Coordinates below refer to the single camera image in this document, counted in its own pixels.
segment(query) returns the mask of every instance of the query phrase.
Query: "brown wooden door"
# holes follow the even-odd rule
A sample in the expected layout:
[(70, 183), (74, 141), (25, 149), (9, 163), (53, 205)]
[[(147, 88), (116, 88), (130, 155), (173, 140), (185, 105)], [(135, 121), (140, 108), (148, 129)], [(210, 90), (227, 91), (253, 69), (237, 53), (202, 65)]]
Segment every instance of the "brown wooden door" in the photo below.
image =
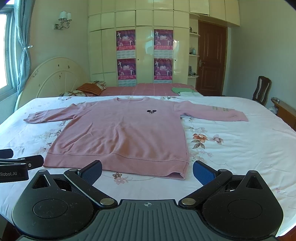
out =
[(198, 22), (199, 61), (196, 89), (205, 96), (221, 96), (224, 83), (226, 27)]

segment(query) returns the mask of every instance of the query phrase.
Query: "floral bedsheet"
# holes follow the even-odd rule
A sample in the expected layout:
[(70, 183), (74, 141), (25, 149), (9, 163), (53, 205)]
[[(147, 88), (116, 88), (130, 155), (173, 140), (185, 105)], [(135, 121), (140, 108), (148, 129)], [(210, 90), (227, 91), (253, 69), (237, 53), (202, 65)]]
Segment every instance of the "floral bedsheet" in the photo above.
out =
[[(233, 174), (244, 175), (248, 170), (259, 171), (279, 201), (284, 220), (277, 235), (284, 235), (296, 224), (296, 132), (262, 105), (236, 97), (150, 96), (163, 101), (189, 100), (194, 104), (232, 108), (245, 113), (249, 122), (223, 122), (181, 116), (189, 155), (190, 167), (185, 180), (141, 176), (103, 171), (94, 186), (117, 199), (175, 199), (200, 188), (202, 184), (192, 173), (195, 160), (214, 169), (225, 168)], [(34, 99), (17, 110), (0, 125), (0, 149), (11, 148), (13, 158), (31, 155), (46, 156), (56, 137), (69, 120), (41, 124), (23, 121), (30, 113), (67, 107), (106, 97), (55, 97)], [(46, 168), (51, 174), (61, 174), (64, 168)], [(37, 169), (29, 171), (30, 179)], [(10, 222), (11, 211), (30, 180), (0, 183), (0, 214)]]

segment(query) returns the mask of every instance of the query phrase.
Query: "pink bedding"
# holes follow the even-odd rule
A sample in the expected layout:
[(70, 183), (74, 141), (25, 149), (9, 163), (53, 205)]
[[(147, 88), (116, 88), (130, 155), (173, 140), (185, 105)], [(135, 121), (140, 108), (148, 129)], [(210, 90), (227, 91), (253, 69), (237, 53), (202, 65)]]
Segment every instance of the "pink bedding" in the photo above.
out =
[(186, 84), (153, 84), (153, 83), (141, 83), (134, 87), (107, 87), (100, 96), (115, 96), (115, 95), (146, 95), (146, 96), (178, 96), (178, 94), (172, 92), (172, 88), (190, 88), (194, 89), (190, 85)]

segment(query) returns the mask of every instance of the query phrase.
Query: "lampshade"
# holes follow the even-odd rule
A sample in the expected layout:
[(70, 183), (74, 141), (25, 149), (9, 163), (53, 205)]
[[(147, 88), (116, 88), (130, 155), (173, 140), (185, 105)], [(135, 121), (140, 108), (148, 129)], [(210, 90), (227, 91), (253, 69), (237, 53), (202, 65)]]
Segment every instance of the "lampshade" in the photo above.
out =
[(67, 18), (67, 12), (66, 11), (62, 11), (59, 15), (59, 18)]
[(68, 19), (68, 20), (72, 20), (72, 15), (71, 15), (70, 12), (67, 13), (67, 19)]

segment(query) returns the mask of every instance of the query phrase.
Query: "window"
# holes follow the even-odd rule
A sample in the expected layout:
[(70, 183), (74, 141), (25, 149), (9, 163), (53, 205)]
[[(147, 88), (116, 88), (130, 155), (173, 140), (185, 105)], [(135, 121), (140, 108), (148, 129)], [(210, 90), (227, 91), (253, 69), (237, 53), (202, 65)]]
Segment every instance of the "window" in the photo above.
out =
[(0, 11), (0, 101), (16, 92), (14, 1)]

